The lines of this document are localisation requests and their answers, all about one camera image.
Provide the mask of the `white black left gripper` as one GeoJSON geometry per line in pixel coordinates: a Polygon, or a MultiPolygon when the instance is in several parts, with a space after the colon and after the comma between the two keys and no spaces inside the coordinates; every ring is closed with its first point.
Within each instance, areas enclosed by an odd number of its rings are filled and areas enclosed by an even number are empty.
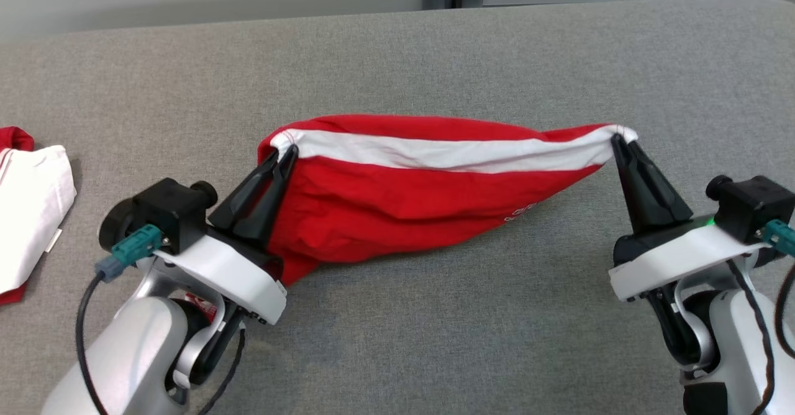
{"type": "MultiPolygon", "coordinates": [[[[208,216],[210,225],[233,229],[238,239],[267,248],[299,158],[298,146],[290,144],[282,157],[279,155],[272,150],[236,186],[208,216]]],[[[282,284],[223,240],[204,235],[182,253],[167,253],[162,247],[154,254],[173,265],[171,271],[183,290],[211,301],[218,315],[224,298],[270,325],[275,325],[286,309],[282,284]]]]}

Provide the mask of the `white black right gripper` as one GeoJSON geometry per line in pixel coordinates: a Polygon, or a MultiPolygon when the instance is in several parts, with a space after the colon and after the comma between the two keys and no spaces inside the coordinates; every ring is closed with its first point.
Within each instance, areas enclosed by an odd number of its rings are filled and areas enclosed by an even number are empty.
{"type": "MultiPolygon", "coordinates": [[[[693,216],[692,209],[653,163],[638,142],[627,142],[618,133],[611,137],[614,160],[634,233],[650,226],[672,226],[693,216]]],[[[735,287],[728,260],[748,271],[758,251],[768,244],[756,240],[744,244],[715,224],[712,216],[694,219],[694,226],[673,240],[642,253],[609,271],[614,295],[630,301],[646,291],[678,282],[685,290],[709,286],[714,290],[735,287]]]]}

